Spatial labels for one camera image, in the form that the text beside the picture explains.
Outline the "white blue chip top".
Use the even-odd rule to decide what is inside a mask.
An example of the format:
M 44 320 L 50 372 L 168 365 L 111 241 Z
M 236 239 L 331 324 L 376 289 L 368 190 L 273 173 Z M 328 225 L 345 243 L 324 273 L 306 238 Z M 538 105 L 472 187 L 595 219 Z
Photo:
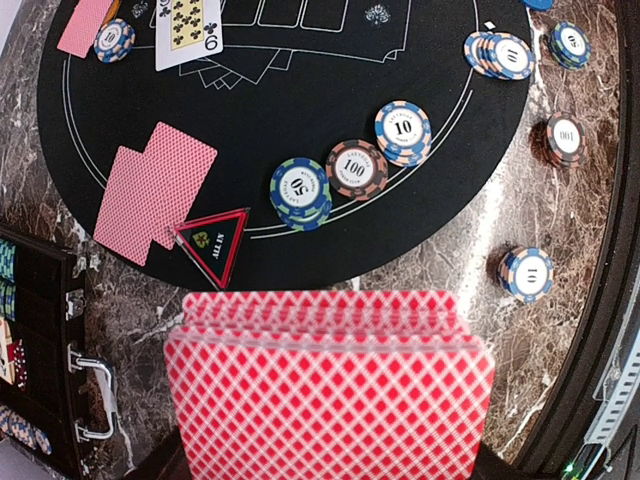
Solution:
M 115 18 L 101 27 L 94 40 L 94 52 L 103 63 L 124 59 L 135 43 L 135 30 L 126 21 Z

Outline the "orange chip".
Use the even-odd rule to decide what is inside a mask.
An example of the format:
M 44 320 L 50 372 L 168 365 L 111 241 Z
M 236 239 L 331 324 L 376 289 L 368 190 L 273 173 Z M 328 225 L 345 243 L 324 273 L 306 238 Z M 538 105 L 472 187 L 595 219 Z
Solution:
M 389 172 L 386 158 L 369 142 L 351 139 L 335 145 L 326 160 L 325 170 L 331 186 L 341 195 L 356 201 L 370 200 L 381 193 Z

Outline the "blue small blind button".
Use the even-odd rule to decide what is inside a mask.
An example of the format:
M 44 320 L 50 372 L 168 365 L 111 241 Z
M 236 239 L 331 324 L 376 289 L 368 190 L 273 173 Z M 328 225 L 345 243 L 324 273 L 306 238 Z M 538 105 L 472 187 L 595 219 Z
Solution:
M 548 11 L 554 5 L 554 0 L 521 0 L 521 2 L 529 9 L 535 11 Z

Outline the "red card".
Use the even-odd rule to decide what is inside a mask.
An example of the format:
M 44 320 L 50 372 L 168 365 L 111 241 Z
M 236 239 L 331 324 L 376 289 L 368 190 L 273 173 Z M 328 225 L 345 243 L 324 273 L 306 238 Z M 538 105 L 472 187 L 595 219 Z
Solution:
M 94 240 L 134 264 L 145 265 L 153 236 L 166 217 L 163 202 L 170 172 L 168 158 L 120 146 L 102 198 Z
M 217 150 L 158 122 L 144 150 L 152 175 L 152 239 L 167 250 L 174 246 L 173 228 L 183 222 L 211 168 Z
M 57 49 L 85 58 L 112 4 L 112 0 L 80 0 L 58 41 Z

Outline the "red playing card deck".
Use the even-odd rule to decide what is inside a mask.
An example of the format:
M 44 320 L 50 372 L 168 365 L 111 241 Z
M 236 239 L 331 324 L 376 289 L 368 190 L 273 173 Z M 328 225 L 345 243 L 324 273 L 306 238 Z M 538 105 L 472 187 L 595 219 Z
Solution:
M 165 344 L 196 479 L 466 479 L 495 362 L 445 291 L 191 293 Z

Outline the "brown white chip stack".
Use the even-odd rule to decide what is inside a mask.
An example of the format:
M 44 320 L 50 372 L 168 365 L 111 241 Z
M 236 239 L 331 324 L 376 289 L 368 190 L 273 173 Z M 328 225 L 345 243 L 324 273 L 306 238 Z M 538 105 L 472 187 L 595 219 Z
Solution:
M 545 127 L 548 158 L 558 168 L 584 165 L 588 157 L 587 137 L 582 123 L 569 112 L 552 114 Z

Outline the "blue white chip stack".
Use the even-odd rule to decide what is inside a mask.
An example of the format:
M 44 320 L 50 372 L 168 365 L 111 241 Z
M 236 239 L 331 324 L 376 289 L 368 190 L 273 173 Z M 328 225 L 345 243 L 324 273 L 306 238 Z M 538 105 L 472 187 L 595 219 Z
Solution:
M 551 257 L 536 247 L 516 247 L 500 260 L 496 278 L 499 285 L 517 300 L 531 304 L 549 293 L 553 285 Z

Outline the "white blue chip bottom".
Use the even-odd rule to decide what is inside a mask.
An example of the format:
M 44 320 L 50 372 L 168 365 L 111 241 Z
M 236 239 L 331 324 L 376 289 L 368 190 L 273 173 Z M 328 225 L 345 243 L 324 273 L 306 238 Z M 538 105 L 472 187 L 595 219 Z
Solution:
M 535 67 L 529 45 L 506 32 L 473 32 L 463 44 L 463 53 L 476 73 L 490 78 L 525 80 Z

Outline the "teal blue chip stack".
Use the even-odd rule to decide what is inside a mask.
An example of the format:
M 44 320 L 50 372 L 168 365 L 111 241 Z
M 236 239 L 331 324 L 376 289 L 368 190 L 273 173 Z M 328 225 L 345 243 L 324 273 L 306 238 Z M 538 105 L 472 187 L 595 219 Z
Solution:
M 586 33 L 569 21 L 557 23 L 549 34 L 549 48 L 559 63 L 568 69 L 584 67 L 591 57 L 591 43 Z

